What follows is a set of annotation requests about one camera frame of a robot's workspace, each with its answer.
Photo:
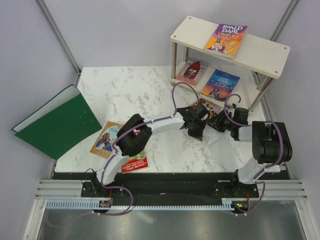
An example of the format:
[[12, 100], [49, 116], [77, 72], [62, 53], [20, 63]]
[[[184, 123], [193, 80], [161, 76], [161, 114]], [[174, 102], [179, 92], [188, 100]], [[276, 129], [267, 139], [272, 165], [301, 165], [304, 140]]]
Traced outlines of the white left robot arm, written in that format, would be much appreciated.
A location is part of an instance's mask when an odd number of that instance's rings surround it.
[[173, 114], [154, 119], [134, 114], [117, 133], [111, 156], [96, 172], [98, 180], [93, 183], [92, 191], [99, 197], [106, 196], [121, 167], [130, 157], [142, 152], [153, 135], [186, 129], [189, 136], [201, 141], [209, 117], [209, 110], [200, 102], [176, 108]]

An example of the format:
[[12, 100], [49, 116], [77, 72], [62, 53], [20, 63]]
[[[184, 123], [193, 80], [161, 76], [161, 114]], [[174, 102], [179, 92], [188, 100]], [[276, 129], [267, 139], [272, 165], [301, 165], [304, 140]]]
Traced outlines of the Why Do Dogs Bark book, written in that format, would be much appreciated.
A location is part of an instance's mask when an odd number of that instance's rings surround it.
[[202, 120], [205, 120], [205, 119], [207, 119], [207, 118], [213, 118], [213, 117], [215, 117], [215, 116], [217, 116], [221, 111], [222, 111], [222, 109], [218, 106], [218, 105], [216, 105], [216, 104], [214, 104], [214, 103], [212, 103], [211, 101], [208, 101], [208, 100], [206, 100], [206, 99], [203, 99], [203, 98], [200, 98], [199, 99], [199, 102], [202, 104], [202, 105], [204, 105], [205, 106], [205, 108], [208, 110], [208, 114], [206, 114], [203, 118], [202, 118]]

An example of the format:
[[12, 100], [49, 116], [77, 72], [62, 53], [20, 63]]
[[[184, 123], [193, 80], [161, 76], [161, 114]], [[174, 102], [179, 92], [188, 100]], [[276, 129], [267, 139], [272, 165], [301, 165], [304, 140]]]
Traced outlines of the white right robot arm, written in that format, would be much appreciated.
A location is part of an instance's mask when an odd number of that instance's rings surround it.
[[235, 197], [247, 191], [267, 169], [291, 160], [292, 145], [283, 122], [253, 121], [248, 123], [249, 111], [237, 107], [234, 113], [227, 110], [211, 117], [207, 124], [218, 132], [230, 131], [235, 141], [250, 142], [252, 157], [240, 169], [236, 170], [235, 181], [229, 184], [229, 191]]

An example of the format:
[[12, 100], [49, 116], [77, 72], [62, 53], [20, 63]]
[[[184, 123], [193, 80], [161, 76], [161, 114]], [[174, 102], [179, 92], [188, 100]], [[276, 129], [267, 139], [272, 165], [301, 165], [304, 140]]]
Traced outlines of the Jane Eyre book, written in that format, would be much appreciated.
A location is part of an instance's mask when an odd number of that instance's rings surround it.
[[239, 80], [239, 76], [216, 69], [205, 84], [201, 94], [224, 102], [231, 95]]

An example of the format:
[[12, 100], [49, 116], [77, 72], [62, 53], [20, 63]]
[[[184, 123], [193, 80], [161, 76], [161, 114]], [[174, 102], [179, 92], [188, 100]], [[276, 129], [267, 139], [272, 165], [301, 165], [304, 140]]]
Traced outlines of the Charlie Chocolate Factory book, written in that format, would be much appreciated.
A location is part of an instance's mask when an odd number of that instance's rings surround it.
[[220, 23], [209, 39], [204, 51], [209, 54], [234, 59], [247, 28], [247, 25]]

